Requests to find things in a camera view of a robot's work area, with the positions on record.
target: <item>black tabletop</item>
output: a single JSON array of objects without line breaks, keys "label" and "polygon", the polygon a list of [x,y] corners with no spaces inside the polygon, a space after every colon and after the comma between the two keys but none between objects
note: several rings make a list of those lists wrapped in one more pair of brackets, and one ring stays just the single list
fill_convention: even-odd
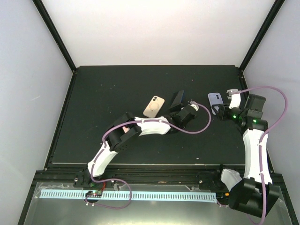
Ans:
[{"label": "black tabletop", "polygon": [[[209,107],[208,93],[241,89],[235,66],[81,66],[67,106],[52,163],[85,164],[93,159],[101,137],[125,112],[144,117],[143,111],[156,95],[165,100],[157,116],[168,114],[173,94],[185,90],[186,99]],[[203,128],[207,113],[186,130]],[[212,116],[210,127],[198,135],[145,135],[112,164],[215,165],[244,164],[245,148],[231,121]]]}]

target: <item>black corner post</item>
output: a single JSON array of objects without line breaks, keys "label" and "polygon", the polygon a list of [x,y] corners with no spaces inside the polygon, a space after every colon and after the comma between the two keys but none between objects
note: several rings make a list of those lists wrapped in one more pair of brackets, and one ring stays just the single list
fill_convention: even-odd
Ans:
[{"label": "black corner post", "polygon": [[272,24],[275,16],[277,15],[278,11],[280,10],[282,4],[284,3],[285,0],[275,0],[271,10],[269,11],[266,19],[264,20],[261,28],[259,29],[252,45],[250,46],[242,64],[240,65],[240,71],[243,72],[248,63],[250,62],[252,56],[254,55],[257,47],[259,46],[260,42],[262,41],[264,35],[268,31],[270,25]]},{"label": "black corner post", "polygon": [[56,30],[54,23],[52,22],[42,0],[32,0],[34,2],[34,4],[36,5],[39,13],[41,14],[45,24],[47,25],[50,33],[52,34],[56,44],[58,45],[58,47],[60,48],[61,53],[63,54],[63,56],[65,57],[71,71],[74,73],[77,68],[69,54],[69,52],[67,51],[67,48],[65,47],[58,31]]}]

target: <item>black frame edge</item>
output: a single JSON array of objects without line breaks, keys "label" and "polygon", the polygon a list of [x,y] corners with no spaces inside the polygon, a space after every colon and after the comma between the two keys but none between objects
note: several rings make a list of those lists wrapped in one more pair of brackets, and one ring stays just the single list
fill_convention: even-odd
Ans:
[{"label": "black frame edge", "polygon": [[67,48],[65,44],[63,43],[58,31],[56,30],[54,23],[52,22],[42,0],[32,0],[35,4],[37,10],[39,11],[40,15],[42,16],[46,26],[48,27],[50,33],[52,34],[52,37],[54,38],[56,44],[60,48],[61,53],[65,57],[70,69],[72,72],[75,72],[77,70],[69,52],[67,51]]},{"label": "black frame edge", "polygon": [[266,32],[268,31],[270,25],[272,24],[274,18],[276,17],[278,11],[280,10],[281,6],[283,5],[285,0],[275,0],[272,8],[270,9],[266,19],[264,20],[264,22],[262,23],[261,28],[259,29],[253,43],[251,44],[244,60],[242,61],[241,65],[240,65],[240,70],[244,71],[248,65],[248,63],[250,62],[252,56],[254,55],[256,49],[258,48],[260,42],[262,41],[264,35],[266,34]]},{"label": "black frame edge", "polygon": [[47,155],[47,159],[46,159],[46,162],[45,162],[44,168],[46,170],[47,170],[49,164],[51,163],[51,158],[53,157],[53,154],[54,154],[54,151],[55,151],[55,148],[56,148],[56,144],[57,144],[57,140],[60,136],[60,130],[61,130],[62,123],[64,121],[64,118],[65,118],[65,115],[66,115],[66,112],[67,112],[68,104],[69,104],[71,94],[72,94],[72,91],[73,91],[73,88],[74,88],[74,85],[75,85],[76,76],[77,76],[77,72],[73,73],[70,84],[69,84],[69,88],[67,90],[66,98],[65,98],[64,104],[63,104],[62,109],[61,109],[60,117],[59,117],[56,129],[55,129],[54,136],[53,136],[53,139],[52,139],[52,142],[51,142],[51,145],[50,145],[50,149],[49,149],[49,152],[48,152],[48,155]]}]

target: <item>purple cable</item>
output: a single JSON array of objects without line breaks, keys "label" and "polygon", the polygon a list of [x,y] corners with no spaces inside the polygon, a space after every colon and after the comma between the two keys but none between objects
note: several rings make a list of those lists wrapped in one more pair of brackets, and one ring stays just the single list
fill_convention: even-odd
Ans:
[{"label": "purple cable", "polygon": [[[259,140],[259,143],[261,143],[263,141],[263,138],[266,136],[266,134],[269,133],[270,130],[272,130],[285,116],[286,110],[287,110],[287,105],[288,105],[286,95],[284,94],[284,92],[282,90],[280,90],[278,88],[275,88],[275,87],[272,87],[272,86],[261,86],[261,87],[256,87],[256,88],[249,88],[249,89],[246,89],[246,90],[239,90],[237,92],[232,93],[232,94],[244,93],[244,92],[247,92],[247,91],[256,90],[256,89],[263,89],[263,88],[268,88],[268,89],[273,89],[273,90],[278,91],[283,96],[283,98],[285,99],[285,109],[283,110],[283,112],[282,112],[281,116],[279,117],[279,119],[263,133],[263,135],[261,136],[261,138]],[[262,146],[261,145],[259,145],[258,150],[259,150],[259,168],[260,168],[261,171],[263,171],[263,156],[262,156]],[[264,223],[264,220],[266,218],[266,212],[267,212],[267,193],[266,193],[266,186],[264,185],[264,176],[263,176],[262,172],[261,172],[261,179],[262,179],[262,184],[263,184],[262,185],[262,218],[261,218],[261,221],[257,224],[247,214],[250,221],[253,224],[256,224],[256,225],[262,225]]]},{"label": "purple cable", "polygon": [[129,124],[134,124],[134,123],[143,123],[143,122],[145,122],[145,123],[146,123],[146,122],[165,123],[165,124],[168,124],[169,126],[175,128],[175,129],[177,129],[177,130],[179,130],[179,131],[181,131],[181,132],[184,132],[184,133],[187,133],[187,134],[190,134],[190,135],[196,135],[196,134],[199,134],[199,133],[203,132],[204,130],[206,130],[206,129],[209,127],[210,122],[211,122],[211,114],[210,114],[210,111],[208,110],[208,108],[206,108],[206,107],[203,106],[202,104],[199,104],[199,103],[196,103],[196,102],[193,102],[193,103],[196,104],[196,105],[198,105],[198,106],[200,106],[200,107],[202,107],[203,109],[205,109],[206,112],[207,112],[207,114],[208,114],[208,116],[209,116],[208,123],[206,124],[206,126],[205,126],[203,129],[201,129],[201,130],[199,130],[199,131],[186,131],[186,130],[183,130],[183,129],[181,129],[181,128],[179,128],[179,127],[177,127],[177,126],[175,126],[175,125],[173,125],[173,124],[171,124],[171,123],[169,123],[169,122],[162,121],[162,120],[160,120],[160,119],[152,119],[152,120],[129,121],[129,122],[126,122],[126,123],[122,123],[122,124],[119,124],[119,125],[117,125],[117,126],[111,128],[111,129],[109,129],[109,130],[103,135],[103,137],[102,137],[102,142],[103,142],[103,144],[104,144],[104,148],[103,148],[103,149],[96,155],[96,157],[95,157],[94,164],[92,165],[92,168],[91,168],[91,171],[90,171],[90,178],[91,178],[91,180],[92,180],[93,182],[95,182],[95,183],[103,183],[103,182],[114,181],[114,180],[120,181],[120,182],[124,183],[125,185],[127,185],[128,189],[129,189],[129,192],[130,192],[130,195],[129,195],[129,200],[128,200],[127,204],[125,204],[124,206],[120,206],[120,207],[112,207],[112,206],[103,205],[103,204],[97,204],[97,203],[94,203],[94,205],[96,205],[96,206],[101,206],[101,207],[105,207],[105,208],[112,209],[112,210],[121,210],[121,209],[127,207],[127,206],[131,203],[131,199],[132,199],[132,190],[131,190],[130,185],[129,185],[126,181],[121,180],[121,179],[117,179],[117,178],[111,178],[111,179],[106,179],[106,180],[95,180],[94,177],[93,177],[94,165],[95,165],[97,159],[99,158],[99,156],[101,155],[101,153],[102,153],[102,152],[104,151],[104,149],[106,148],[106,141],[105,141],[105,138],[108,136],[108,134],[109,134],[110,132],[112,132],[112,131],[118,129],[118,128],[123,127],[123,126],[129,125]]}]

